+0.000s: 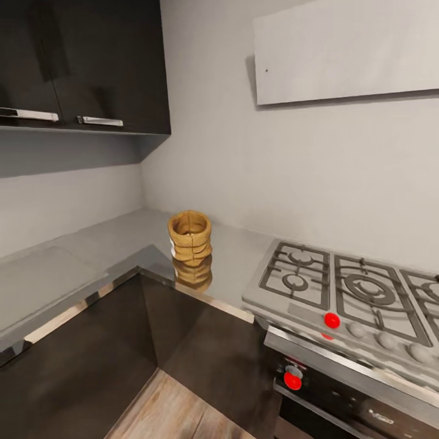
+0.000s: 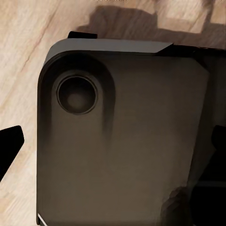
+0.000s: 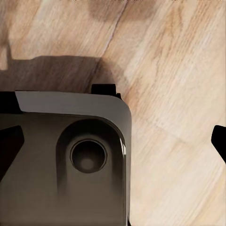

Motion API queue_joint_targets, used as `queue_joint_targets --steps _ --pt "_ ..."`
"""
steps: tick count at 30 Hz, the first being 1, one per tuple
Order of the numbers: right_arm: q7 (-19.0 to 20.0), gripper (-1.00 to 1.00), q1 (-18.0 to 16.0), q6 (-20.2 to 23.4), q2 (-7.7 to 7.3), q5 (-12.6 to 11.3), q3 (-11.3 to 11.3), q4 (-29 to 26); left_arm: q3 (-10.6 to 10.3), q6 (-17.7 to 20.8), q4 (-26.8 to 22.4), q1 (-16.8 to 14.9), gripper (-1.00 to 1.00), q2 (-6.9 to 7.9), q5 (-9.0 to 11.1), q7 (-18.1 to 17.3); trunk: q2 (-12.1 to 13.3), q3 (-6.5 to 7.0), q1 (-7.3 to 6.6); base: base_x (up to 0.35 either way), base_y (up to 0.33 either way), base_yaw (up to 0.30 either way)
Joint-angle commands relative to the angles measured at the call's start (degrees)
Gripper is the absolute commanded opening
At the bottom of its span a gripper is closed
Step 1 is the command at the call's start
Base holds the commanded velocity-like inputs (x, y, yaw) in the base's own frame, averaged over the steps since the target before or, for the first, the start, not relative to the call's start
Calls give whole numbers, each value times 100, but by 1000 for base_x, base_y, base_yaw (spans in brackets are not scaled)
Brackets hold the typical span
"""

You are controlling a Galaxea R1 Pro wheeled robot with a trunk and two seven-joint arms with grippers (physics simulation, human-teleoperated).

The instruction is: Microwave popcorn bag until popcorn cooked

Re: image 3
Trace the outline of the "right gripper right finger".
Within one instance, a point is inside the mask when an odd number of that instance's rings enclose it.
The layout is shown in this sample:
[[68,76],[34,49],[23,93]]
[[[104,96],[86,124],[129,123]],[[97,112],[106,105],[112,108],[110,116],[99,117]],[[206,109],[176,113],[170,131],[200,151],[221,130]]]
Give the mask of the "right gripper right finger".
[[216,125],[212,132],[211,142],[226,163],[226,127]]

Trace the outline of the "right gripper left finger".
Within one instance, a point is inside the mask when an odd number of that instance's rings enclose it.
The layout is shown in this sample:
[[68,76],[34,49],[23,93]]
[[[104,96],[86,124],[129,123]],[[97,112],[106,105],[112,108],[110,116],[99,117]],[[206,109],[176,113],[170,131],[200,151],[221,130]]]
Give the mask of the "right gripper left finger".
[[0,130],[0,182],[24,145],[21,126]]

